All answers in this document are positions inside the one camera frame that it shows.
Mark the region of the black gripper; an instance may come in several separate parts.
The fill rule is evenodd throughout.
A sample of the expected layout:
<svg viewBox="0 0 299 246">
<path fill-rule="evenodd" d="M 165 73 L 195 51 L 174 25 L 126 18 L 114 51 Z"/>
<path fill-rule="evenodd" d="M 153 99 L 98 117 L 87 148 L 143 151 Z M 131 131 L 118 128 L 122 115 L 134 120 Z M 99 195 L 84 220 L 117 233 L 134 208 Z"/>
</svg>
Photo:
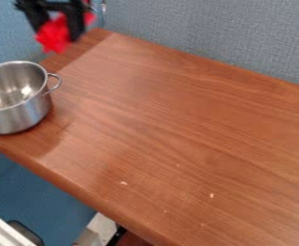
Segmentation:
<svg viewBox="0 0 299 246">
<path fill-rule="evenodd" d="M 26 17 L 35 32 L 50 21 L 47 11 L 66 12 L 70 39 L 78 41 L 84 33 L 84 12 L 91 10 L 91 6 L 83 0 L 16 0 L 15 6 L 24 11 Z"/>
</svg>

